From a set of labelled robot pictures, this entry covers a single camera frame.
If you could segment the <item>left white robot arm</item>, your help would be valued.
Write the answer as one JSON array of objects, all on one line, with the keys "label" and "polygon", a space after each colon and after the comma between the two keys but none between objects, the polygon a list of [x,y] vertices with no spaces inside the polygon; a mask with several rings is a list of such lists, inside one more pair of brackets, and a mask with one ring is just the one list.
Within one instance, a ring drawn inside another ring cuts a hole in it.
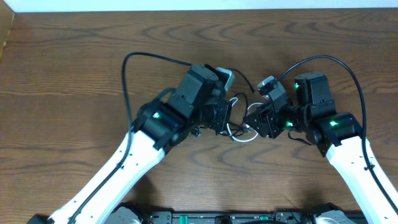
[{"label": "left white robot arm", "polygon": [[194,128],[226,129],[231,103],[225,94],[234,79],[231,70],[192,65],[178,88],[166,88],[140,107],[116,152],[77,195],[29,223],[104,223],[137,181]]}]

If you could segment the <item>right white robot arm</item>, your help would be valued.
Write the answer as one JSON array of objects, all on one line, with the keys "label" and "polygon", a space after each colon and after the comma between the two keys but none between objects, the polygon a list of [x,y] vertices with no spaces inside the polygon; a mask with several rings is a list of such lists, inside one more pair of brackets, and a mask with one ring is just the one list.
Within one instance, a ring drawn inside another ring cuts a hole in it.
[{"label": "right white robot arm", "polygon": [[307,141],[338,171],[368,223],[397,223],[397,190],[382,170],[363,128],[349,112],[337,113],[327,77],[322,72],[295,77],[298,104],[293,105],[281,82],[268,77],[257,86],[265,103],[244,117],[263,138],[283,131],[305,133]]}]

